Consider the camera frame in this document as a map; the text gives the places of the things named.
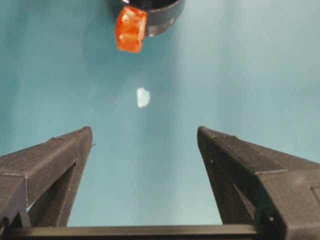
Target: black metal rail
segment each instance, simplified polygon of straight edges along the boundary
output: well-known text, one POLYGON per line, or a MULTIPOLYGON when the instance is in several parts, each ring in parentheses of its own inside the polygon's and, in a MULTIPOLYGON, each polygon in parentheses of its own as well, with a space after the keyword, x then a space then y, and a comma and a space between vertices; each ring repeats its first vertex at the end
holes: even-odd
POLYGON ((254 240, 261 235, 254 225, 129 226, 129 227, 22 227, 8 229, 10 240, 254 240))

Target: small white object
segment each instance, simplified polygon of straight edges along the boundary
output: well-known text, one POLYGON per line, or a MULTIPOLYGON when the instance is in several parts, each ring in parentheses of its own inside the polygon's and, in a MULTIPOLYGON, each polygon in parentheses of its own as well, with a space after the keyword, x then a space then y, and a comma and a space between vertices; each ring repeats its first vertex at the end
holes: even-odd
POLYGON ((150 102, 150 92, 140 87, 136 90, 136 99, 139 108, 146 107, 150 102))

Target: orange block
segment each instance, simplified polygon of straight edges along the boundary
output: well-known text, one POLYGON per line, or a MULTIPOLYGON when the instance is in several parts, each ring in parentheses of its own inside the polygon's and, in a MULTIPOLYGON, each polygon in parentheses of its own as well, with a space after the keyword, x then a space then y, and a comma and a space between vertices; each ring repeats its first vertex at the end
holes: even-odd
POLYGON ((115 27, 118 49, 131 53, 141 52, 146 33, 147 13, 132 6, 120 12, 115 27))

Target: orange cube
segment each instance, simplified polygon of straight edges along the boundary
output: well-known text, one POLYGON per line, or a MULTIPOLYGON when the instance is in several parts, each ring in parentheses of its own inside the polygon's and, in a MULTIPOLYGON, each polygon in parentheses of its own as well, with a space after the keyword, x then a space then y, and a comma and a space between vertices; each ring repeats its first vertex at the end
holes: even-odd
POLYGON ((131 53, 141 52, 146 33, 147 13, 132 6, 120 12, 115 27, 117 47, 131 53))

